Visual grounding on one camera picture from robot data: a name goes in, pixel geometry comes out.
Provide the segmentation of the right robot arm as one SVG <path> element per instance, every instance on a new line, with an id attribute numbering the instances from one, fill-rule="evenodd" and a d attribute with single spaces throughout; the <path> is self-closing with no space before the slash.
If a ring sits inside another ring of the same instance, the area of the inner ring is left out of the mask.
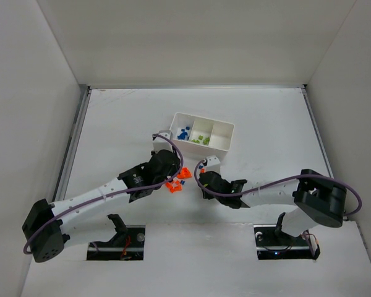
<path id="1" fill-rule="evenodd" d="M 321 225 L 340 228 L 343 225 L 346 186 L 313 170 L 302 170 L 265 185 L 245 190 L 245 179 L 227 181 L 215 171 L 197 175 L 197 184 L 204 199 L 215 199 L 232 209 L 261 205 L 290 205 L 295 209 L 283 212 L 276 222 L 276 231 L 292 237 Z"/>

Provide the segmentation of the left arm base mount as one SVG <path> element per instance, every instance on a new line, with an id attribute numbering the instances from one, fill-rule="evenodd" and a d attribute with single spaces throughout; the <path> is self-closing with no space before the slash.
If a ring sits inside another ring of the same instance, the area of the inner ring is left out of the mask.
<path id="1" fill-rule="evenodd" d="M 118 214 L 108 215 L 114 234 L 107 241 L 88 244 L 88 261 L 139 261 L 144 258 L 145 225 L 126 225 Z"/>

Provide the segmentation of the large blue arch lego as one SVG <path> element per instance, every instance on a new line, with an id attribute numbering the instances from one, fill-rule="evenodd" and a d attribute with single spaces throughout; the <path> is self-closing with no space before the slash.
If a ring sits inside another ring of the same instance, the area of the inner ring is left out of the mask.
<path id="1" fill-rule="evenodd" d="M 186 131 L 181 132 L 181 133 L 177 136 L 177 139 L 178 139 L 178 140 L 188 140 L 188 139 L 189 139 L 189 134 L 188 134 L 188 132 L 186 132 Z"/>

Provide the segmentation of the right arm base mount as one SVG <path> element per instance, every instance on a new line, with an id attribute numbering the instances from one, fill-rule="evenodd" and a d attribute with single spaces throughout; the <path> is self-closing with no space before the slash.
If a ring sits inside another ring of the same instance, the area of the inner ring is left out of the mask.
<path id="1" fill-rule="evenodd" d="M 317 260 L 321 254 L 315 235 L 304 231 L 298 237 L 282 232 L 282 213 L 275 225 L 254 225 L 255 245 L 258 260 Z"/>

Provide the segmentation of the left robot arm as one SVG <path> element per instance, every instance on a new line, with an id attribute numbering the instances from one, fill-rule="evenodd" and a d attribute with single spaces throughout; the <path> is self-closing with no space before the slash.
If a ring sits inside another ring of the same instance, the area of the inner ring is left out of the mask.
<path id="1" fill-rule="evenodd" d="M 75 231 L 95 215 L 109 214 L 120 205 L 127 205 L 150 196 L 180 173 L 184 164 L 176 150 L 153 153 L 148 162 L 141 163 L 106 184 L 79 196 L 49 203 L 35 202 L 23 225 L 26 239 L 23 253 L 42 263 L 56 257 L 65 248 L 75 245 Z"/>

